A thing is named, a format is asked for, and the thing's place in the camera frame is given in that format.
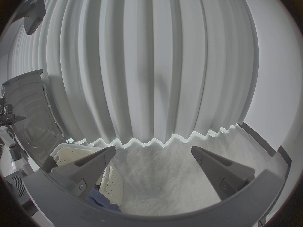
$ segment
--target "cable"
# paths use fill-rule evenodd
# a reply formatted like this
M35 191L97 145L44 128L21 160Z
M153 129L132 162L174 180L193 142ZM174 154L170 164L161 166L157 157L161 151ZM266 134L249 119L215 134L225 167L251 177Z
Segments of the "cable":
M0 109L0 111L1 111L1 123L0 123L0 126L1 126L1 124L2 124L2 120L3 120L2 109Z

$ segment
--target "vent grille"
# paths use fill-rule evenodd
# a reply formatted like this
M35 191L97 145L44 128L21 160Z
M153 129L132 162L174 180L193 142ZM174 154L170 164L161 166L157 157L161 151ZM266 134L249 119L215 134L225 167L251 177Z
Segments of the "vent grille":
M25 193L25 187L22 183L22 179L20 176L13 176L12 179L14 180L17 190L18 190L18 198L20 198Z

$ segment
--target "white wall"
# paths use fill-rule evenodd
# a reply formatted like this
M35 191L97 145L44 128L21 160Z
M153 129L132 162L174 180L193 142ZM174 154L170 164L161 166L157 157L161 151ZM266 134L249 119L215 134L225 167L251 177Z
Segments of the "white wall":
M23 24L23 19L19 19L16 22L12 23L12 25L6 31L3 39L0 41L0 85L7 81L7 59L9 50L11 48L13 39L16 35L16 32L19 26Z
M301 93L301 33L280 0L246 0L259 43L259 72L244 120L275 150L286 137Z

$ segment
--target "black baseboard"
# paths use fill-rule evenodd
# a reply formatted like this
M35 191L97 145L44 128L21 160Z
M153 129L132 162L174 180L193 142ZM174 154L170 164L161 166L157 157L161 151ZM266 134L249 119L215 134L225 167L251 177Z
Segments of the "black baseboard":
M250 134L266 151L267 153L273 157L276 151L271 147L270 144L266 140L264 140L256 131L254 131L251 127L249 127L246 123L239 126L244 129L248 134Z
M285 160L285 162L287 163L287 165L290 167L290 165L291 165L291 158L290 158L290 156L287 154L287 152L284 150L284 148L282 146L279 147L278 152L283 157L283 159Z

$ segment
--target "white hose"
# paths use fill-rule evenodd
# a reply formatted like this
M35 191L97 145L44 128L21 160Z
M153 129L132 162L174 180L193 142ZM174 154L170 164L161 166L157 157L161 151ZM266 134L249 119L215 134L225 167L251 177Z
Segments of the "white hose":
M51 104L49 103L49 100L48 100L48 97L47 97L47 92L46 92L46 85L42 83L42 87L43 87L43 92L44 92L44 96L45 96L45 99L46 99L46 102L47 102L47 106L49 108L49 111L51 112L51 115L57 125L57 127L59 128L62 136L64 137L64 132L63 132L63 129L62 127L60 126L60 124L58 123L58 121L56 120L55 116L54 116L54 113L53 113L53 110L51 109Z

